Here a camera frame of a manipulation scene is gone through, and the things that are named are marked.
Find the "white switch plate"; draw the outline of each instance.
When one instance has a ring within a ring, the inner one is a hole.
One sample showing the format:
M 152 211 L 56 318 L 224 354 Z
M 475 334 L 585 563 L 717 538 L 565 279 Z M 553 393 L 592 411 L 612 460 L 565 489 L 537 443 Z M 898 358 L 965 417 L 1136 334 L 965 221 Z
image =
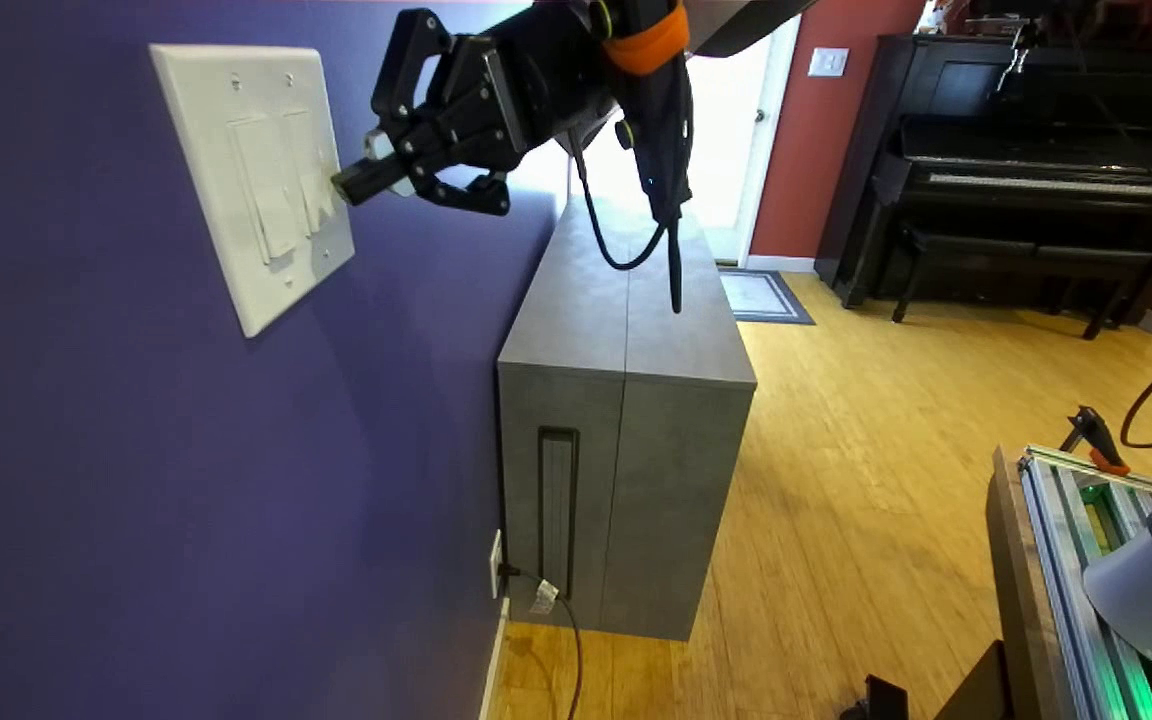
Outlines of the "white switch plate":
M 320 50 L 152 43 L 245 334 L 354 261 Z
M 813 48 L 810 76 L 843 76 L 848 72 L 848 48 Z

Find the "red wall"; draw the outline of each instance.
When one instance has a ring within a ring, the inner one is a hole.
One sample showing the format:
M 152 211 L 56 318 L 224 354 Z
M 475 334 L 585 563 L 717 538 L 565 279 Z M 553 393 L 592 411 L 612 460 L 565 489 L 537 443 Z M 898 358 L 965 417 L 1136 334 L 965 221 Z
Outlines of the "red wall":
M 877 35 L 913 32 L 919 8 L 924 0 L 818 0 L 806 11 L 751 237 L 755 254 L 818 254 Z M 813 48 L 848 48 L 848 76 L 810 76 Z

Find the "white door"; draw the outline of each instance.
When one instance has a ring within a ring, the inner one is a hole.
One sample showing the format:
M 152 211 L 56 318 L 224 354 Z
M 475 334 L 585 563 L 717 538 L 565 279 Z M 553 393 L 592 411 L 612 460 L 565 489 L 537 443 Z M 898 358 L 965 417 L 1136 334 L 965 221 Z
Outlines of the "white door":
M 706 237 L 717 261 L 744 263 L 750 254 L 795 35 L 799 18 L 789 18 L 742 55 L 689 60 L 698 134 L 683 230 Z M 585 157 L 600 209 L 648 211 L 631 153 L 615 144 L 615 133 L 600 133 Z

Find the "baseboard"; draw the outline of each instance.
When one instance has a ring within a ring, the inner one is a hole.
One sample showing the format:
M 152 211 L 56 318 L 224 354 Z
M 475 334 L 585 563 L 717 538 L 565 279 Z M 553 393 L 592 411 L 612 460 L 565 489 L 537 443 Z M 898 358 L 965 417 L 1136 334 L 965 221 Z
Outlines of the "baseboard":
M 818 273 L 818 254 L 744 254 L 742 267 L 763 267 L 763 273 L 806 276 L 806 273 Z
M 503 649 L 503 619 L 509 619 L 509 596 L 501 600 L 501 616 L 498 616 L 498 638 L 492 638 L 492 661 L 490 661 L 482 720 L 492 720 L 492 703 L 498 703 L 498 662 L 501 662 L 501 649 Z

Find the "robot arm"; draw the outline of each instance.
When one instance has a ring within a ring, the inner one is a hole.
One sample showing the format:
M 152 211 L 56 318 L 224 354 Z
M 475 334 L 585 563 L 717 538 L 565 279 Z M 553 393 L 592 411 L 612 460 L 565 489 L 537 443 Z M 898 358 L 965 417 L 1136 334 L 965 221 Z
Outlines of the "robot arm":
M 619 103 L 619 138 L 637 153 L 653 221 L 667 230 L 671 303 L 680 306 L 677 222 L 693 157 L 683 50 L 733 55 L 806 2 L 537 0 L 469 35 L 450 35 L 436 11 L 402 11 L 372 91 L 379 153 L 348 162 L 336 187 L 348 205 L 365 205 L 395 179 L 414 179 L 415 194 L 433 205 L 503 217 L 503 177 L 537 144 L 560 138 L 581 158 L 612 103 Z M 436 60 L 436 76 L 415 103 L 429 60 Z M 482 168 L 482 177 L 469 187 L 441 179 L 458 162 Z

